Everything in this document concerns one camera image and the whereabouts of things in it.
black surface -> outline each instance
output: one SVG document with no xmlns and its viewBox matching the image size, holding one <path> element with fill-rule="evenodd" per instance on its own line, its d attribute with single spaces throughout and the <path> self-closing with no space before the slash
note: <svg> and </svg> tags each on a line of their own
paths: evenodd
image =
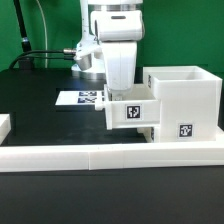
<svg viewBox="0 0 224 224">
<path fill-rule="evenodd" d="M 104 81 L 72 77 L 70 70 L 6 70 L 0 73 L 0 113 L 10 113 L 4 145 L 72 145 L 145 142 L 136 129 L 106 130 L 105 112 L 94 106 L 55 106 L 62 90 L 103 90 Z"/>
<path fill-rule="evenodd" d="M 1 224 L 222 224 L 222 167 L 0 175 Z"/>
<path fill-rule="evenodd" d="M 43 136 L 46 134 L 51 136 L 46 124 L 49 122 L 48 124 L 54 125 L 55 118 L 64 117 L 65 114 L 68 115 L 66 125 L 63 126 L 57 121 L 59 123 L 53 126 L 56 130 L 58 126 L 62 126 L 61 134 L 66 133 L 67 125 L 70 127 L 69 122 L 75 120 L 75 124 L 79 125 L 79 121 L 74 119 L 76 116 L 73 117 L 77 112 L 75 108 L 66 107 L 55 111 L 53 106 L 57 97 L 55 87 L 83 89 L 88 87 L 87 83 L 75 81 L 68 71 L 56 70 L 50 73 L 50 78 L 47 77 L 49 73 L 44 71 L 41 75 L 18 72 L 12 74 L 9 71 L 1 73 L 0 98 L 5 99 L 1 101 L 1 109 L 14 112 L 16 124 L 15 134 L 8 139 L 10 144 L 25 143 L 28 138 L 30 143 L 36 141 L 45 143 Z M 98 84 L 91 85 L 98 89 Z M 21 99 L 22 96 L 26 96 L 27 89 L 30 89 L 31 95 L 24 102 Z M 34 91 L 37 89 L 43 91 L 41 95 Z M 27 104 L 35 107 L 21 108 Z M 88 113 L 90 118 L 103 117 L 97 118 L 92 115 L 92 110 L 93 108 L 90 107 L 83 113 L 85 115 Z M 37 120 L 39 125 L 36 122 L 35 131 L 26 132 L 25 127 L 31 126 L 29 125 L 31 115 L 36 114 L 37 111 L 41 115 Z M 105 125 L 103 120 L 104 118 L 94 130 Z M 119 140 L 123 139 L 119 133 L 111 133 L 111 135 L 113 137 L 117 135 Z M 72 141 L 67 136 L 62 140 L 61 143 Z M 91 141 L 88 137 L 82 139 L 80 143 L 85 140 Z M 1 173 L 0 223 L 222 224 L 224 223 L 224 168 L 220 166 Z"/>
</svg>

open box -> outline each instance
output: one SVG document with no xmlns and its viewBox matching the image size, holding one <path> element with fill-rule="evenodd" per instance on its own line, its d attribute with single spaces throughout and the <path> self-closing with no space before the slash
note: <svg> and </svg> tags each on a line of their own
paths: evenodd
<svg viewBox="0 0 224 224">
<path fill-rule="evenodd" d="M 216 140 L 222 80 L 197 67 L 145 67 L 122 101 L 105 86 L 107 129 L 138 128 L 148 142 Z"/>
</svg>

white platform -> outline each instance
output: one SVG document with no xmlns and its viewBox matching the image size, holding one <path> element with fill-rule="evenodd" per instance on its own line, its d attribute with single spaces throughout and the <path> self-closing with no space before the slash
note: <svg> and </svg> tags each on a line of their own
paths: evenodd
<svg viewBox="0 0 224 224">
<path fill-rule="evenodd" d="M 224 165 L 224 135 L 216 142 L 1 147 L 0 172 Z"/>
</svg>

